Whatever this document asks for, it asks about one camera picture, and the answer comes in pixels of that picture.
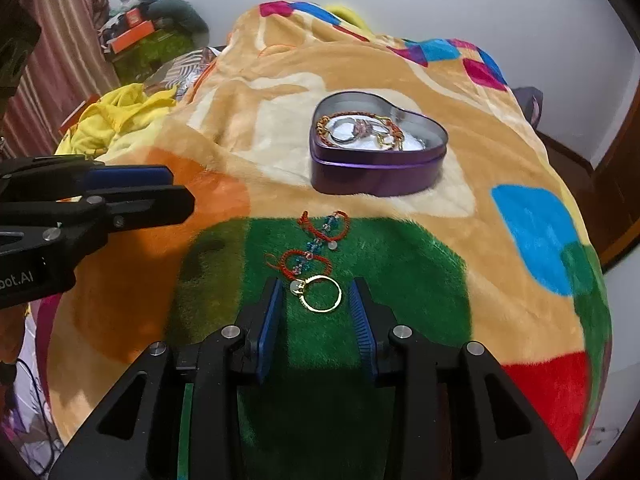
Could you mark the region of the dark green clothing pile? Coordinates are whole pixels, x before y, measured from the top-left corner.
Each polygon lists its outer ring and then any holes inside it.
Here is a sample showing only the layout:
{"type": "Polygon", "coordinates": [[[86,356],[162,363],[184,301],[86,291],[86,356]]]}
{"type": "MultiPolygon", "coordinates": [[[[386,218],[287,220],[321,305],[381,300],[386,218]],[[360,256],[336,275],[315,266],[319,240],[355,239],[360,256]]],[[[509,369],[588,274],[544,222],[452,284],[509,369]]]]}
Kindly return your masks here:
{"type": "Polygon", "coordinates": [[[146,11],[152,21],[171,20],[191,34],[207,34],[208,25],[190,3],[184,0],[158,0],[146,11]]]}

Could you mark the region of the orange box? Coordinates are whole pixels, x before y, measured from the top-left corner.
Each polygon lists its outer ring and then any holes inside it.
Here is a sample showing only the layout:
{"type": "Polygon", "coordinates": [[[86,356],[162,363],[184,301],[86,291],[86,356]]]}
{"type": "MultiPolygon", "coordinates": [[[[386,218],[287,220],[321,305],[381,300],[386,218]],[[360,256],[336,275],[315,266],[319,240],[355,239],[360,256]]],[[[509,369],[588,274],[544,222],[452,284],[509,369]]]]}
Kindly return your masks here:
{"type": "Polygon", "coordinates": [[[155,27],[152,21],[144,21],[133,28],[128,29],[123,34],[110,40],[107,44],[114,54],[122,52],[136,44],[143,38],[152,35],[155,27]]]}

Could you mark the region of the silver bangle in tin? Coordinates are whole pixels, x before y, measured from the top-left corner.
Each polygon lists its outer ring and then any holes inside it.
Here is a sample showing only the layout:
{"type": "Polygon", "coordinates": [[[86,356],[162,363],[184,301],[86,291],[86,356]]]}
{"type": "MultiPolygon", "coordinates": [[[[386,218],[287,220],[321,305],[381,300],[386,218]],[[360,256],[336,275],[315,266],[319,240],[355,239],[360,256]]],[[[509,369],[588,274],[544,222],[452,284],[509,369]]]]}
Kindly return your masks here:
{"type": "Polygon", "coordinates": [[[331,140],[338,145],[352,144],[364,139],[371,132],[371,125],[364,119],[350,116],[337,118],[329,128],[331,140]]]}

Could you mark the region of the yellow cloth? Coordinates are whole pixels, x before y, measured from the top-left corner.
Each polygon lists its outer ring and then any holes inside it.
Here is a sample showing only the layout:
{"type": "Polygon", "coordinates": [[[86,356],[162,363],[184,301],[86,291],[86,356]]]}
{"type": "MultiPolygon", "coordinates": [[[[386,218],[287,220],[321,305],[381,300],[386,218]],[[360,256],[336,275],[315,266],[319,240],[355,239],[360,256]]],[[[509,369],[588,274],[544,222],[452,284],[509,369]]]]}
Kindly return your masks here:
{"type": "Polygon", "coordinates": [[[127,84],[107,92],[65,131],[54,154],[97,158],[123,136],[166,116],[177,104],[176,95],[176,86],[147,94],[143,84],[127,84]]]}

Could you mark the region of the colourful plush blanket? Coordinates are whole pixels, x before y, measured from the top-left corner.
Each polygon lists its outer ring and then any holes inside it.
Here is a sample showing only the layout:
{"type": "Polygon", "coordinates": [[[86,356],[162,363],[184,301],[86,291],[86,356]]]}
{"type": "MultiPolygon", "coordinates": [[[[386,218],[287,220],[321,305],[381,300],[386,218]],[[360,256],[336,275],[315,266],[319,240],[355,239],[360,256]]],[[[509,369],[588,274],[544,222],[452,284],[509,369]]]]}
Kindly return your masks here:
{"type": "Polygon", "coordinates": [[[355,276],[401,322],[434,341],[486,344],[576,460],[593,425],[612,327],[598,256],[498,65],[459,39],[378,36],[316,4],[271,1],[244,13],[228,46],[183,100],[97,157],[164,165],[194,195],[180,226],[114,235],[77,271],[47,350],[52,416],[70,440],[153,341],[188,344],[230,322],[335,211],[349,230],[326,254],[332,282],[290,298],[276,361],[318,387],[282,388],[245,424],[259,463],[290,474],[314,444],[323,466],[362,471],[380,455],[382,412],[364,391],[352,322],[326,305],[355,276]],[[439,122],[442,172],[404,197],[330,195],[310,180],[312,114],[360,90],[439,122]]]}

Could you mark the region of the purple heart-shaped tin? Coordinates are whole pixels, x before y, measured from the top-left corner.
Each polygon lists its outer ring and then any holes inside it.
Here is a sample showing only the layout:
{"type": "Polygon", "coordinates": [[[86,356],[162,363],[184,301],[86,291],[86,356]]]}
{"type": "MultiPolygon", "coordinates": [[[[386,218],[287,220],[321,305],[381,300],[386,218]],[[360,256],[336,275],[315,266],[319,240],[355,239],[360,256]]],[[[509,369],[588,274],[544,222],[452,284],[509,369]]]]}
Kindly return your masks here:
{"type": "Polygon", "coordinates": [[[324,98],[309,130],[310,180],[331,195],[403,196],[432,186],[442,169],[449,136],[432,118],[404,110],[376,94],[341,91],[324,98]],[[364,139],[335,144],[329,128],[342,117],[371,125],[364,139]]]}

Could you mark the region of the striped pink curtain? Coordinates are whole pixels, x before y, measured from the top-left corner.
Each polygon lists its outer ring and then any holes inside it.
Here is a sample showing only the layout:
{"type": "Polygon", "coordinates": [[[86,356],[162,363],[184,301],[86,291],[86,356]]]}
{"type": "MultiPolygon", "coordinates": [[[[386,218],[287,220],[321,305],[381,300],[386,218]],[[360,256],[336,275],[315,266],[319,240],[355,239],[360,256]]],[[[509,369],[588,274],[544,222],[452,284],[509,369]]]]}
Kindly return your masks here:
{"type": "Polygon", "coordinates": [[[52,154],[67,116],[89,96],[118,86],[98,38],[108,0],[21,0],[21,5],[41,34],[1,122],[11,157],[52,154]]]}

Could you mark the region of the wooden bed frame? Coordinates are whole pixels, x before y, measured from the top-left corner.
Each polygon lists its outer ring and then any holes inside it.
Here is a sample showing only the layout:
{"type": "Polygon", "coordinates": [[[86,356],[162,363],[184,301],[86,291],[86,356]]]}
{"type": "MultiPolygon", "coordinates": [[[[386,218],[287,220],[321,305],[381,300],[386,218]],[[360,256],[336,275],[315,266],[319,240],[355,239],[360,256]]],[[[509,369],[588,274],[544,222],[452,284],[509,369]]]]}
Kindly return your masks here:
{"type": "Polygon", "coordinates": [[[597,165],[550,136],[538,136],[578,203],[601,268],[612,269],[639,245],[639,97],[597,165]]]}

